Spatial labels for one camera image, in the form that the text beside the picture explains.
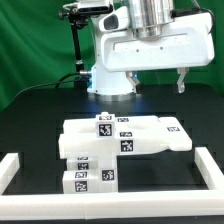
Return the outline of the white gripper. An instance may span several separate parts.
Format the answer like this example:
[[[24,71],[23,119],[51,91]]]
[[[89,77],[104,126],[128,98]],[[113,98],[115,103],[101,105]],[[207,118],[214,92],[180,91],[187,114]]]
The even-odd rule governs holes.
[[[177,17],[164,24],[159,36],[138,39],[128,27],[126,7],[102,18],[99,29],[102,64],[109,72],[128,71],[126,78],[138,93],[140,81],[133,71],[178,68],[176,92],[185,91],[188,67],[205,66],[214,58],[209,13]]]

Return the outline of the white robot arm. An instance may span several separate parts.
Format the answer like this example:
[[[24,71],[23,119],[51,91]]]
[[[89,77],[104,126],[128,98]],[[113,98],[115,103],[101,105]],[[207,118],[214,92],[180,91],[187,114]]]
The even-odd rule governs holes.
[[[173,0],[122,0],[122,6],[93,21],[96,62],[88,93],[104,101],[122,101],[138,91],[137,73],[175,69],[177,91],[191,67],[214,58],[211,11],[176,9]]]

